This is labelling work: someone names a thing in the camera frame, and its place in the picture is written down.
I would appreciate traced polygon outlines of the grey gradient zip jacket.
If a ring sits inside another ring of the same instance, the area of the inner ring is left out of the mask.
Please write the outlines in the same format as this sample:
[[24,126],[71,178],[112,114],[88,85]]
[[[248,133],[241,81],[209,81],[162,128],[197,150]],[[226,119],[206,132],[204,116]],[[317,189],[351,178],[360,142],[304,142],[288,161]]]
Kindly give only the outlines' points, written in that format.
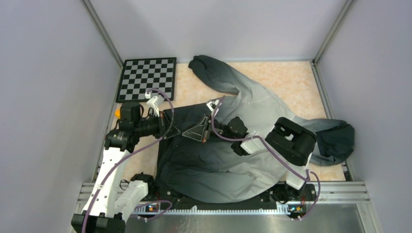
[[[226,94],[215,116],[219,122],[227,124],[239,117],[249,132],[265,137],[275,122],[285,117],[316,135],[311,163],[337,165],[352,154],[355,130],[346,121],[300,118],[275,92],[215,58],[194,56],[189,68],[204,84]],[[207,185],[218,180],[262,188],[278,182],[287,172],[266,149],[239,156],[231,145],[224,139],[210,138],[202,143],[175,136],[158,158],[156,181],[172,188],[201,179],[206,179]]]

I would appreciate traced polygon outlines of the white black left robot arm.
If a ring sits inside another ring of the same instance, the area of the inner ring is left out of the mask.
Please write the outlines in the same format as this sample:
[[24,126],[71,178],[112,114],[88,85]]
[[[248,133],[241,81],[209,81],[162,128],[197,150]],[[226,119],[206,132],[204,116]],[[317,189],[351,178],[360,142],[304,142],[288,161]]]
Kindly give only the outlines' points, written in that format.
[[79,214],[74,214],[71,225],[77,233],[123,233],[128,218],[141,200],[154,198],[156,188],[143,175],[129,182],[119,196],[120,181],[126,162],[139,152],[172,137],[174,109],[171,116],[150,107],[143,116],[144,107],[138,102],[124,103],[116,111],[115,127],[106,135],[103,161],[93,190]]

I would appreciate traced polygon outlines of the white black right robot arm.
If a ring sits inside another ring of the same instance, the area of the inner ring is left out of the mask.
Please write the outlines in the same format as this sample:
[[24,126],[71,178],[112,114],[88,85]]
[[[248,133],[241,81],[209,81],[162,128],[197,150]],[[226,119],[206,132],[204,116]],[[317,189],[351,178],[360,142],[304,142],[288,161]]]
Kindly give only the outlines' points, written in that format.
[[287,168],[285,194],[291,200],[304,195],[309,181],[307,166],[315,149],[316,136],[311,131],[280,117],[264,137],[257,132],[249,133],[244,122],[237,116],[227,124],[221,124],[210,116],[182,133],[183,137],[205,143],[211,136],[232,143],[232,150],[239,156],[251,155],[266,149]]

